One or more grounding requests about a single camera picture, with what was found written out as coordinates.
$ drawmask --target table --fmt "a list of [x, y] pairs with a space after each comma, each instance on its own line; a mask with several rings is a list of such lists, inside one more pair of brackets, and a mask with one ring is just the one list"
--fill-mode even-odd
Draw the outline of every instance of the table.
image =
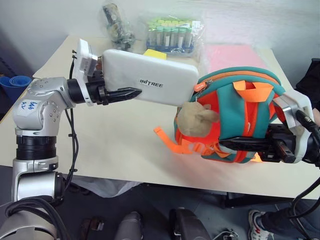
[[[110, 47], [105, 38], [82, 37], [98, 54]], [[68, 77], [72, 49], [78, 37], [68, 36], [35, 78]], [[268, 67], [280, 78], [285, 89], [291, 85], [272, 50], [258, 49]], [[197, 65], [193, 59], [171, 60]], [[176, 107], [140, 100], [117, 102], [107, 106], [74, 109], [75, 130], [79, 140], [77, 175], [208, 189], [232, 193], [293, 198], [319, 176], [313, 165], [299, 162], [228, 164], [201, 158], [199, 155], [172, 153], [153, 132], [157, 126], [174, 139], [173, 118]], [[0, 164], [12, 166], [16, 154], [15, 124], [9, 112], [0, 124]], [[70, 126], [63, 115], [57, 136], [58, 171], [67, 173], [72, 161]], [[317, 199], [320, 189], [306, 198]]]

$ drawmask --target pink paper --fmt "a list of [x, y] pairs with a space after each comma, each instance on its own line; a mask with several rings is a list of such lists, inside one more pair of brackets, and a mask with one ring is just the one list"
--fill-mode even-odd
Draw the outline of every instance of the pink paper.
[[208, 73], [231, 67], [266, 68], [250, 45], [206, 45], [204, 54]]

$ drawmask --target backpack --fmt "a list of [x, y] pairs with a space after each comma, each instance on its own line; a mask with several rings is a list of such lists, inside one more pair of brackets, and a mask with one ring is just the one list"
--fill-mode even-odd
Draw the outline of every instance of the backpack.
[[285, 90], [272, 72], [258, 67], [230, 67], [207, 74], [199, 79], [190, 102], [210, 105], [219, 113], [219, 122], [212, 123], [205, 137], [183, 135], [174, 118], [174, 143], [157, 127], [155, 133], [174, 152], [200, 153], [205, 159], [226, 163], [247, 163], [255, 152], [235, 151], [219, 144], [232, 137], [264, 138], [268, 125], [276, 117], [274, 98]]

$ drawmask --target test tube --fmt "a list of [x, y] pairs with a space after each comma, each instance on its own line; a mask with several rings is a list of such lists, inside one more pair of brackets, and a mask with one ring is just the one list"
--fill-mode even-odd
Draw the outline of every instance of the test tube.
[[182, 48], [186, 36], [187, 29], [185, 27], [179, 27], [178, 31], [178, 48]]
[[171, 27], [165, 26], [163, 28], [163, 40], [164, 40], [164, 47], [168, 48], [170, 46], [170, 35], [171, 35]]
[[164, 44], [164, 27], [157, 26], [156, 27], [156, 45], [157, 47], [161, 47]]
[[172, 48], [177, 46], [178, 30], [179, 29], [175, 26], [171, 28], [170, 47]]
[[190, 48], [191, 41], [192, 41], [192, 34], [191, 34], [192, 28], [187, 27], [185, 31], [185, 37], [184, 37], [184, 47]]
[[148, 30], [148, 33], [149, 33], [149, 45], [151, 47], [153, 47], [153, 48], [156, 46], [156, 43], [157, 43], [156, 28], [157, 28], [156, 25], [149, 25], [149, 30]]

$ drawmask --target blue yoga mat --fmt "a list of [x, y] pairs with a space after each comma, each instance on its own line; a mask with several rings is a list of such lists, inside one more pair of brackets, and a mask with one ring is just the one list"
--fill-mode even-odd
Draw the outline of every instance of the blue yoga mat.
[[31, 81], [28, 76], [0, 77], [0, 85], [13, 103], [20, 97]]

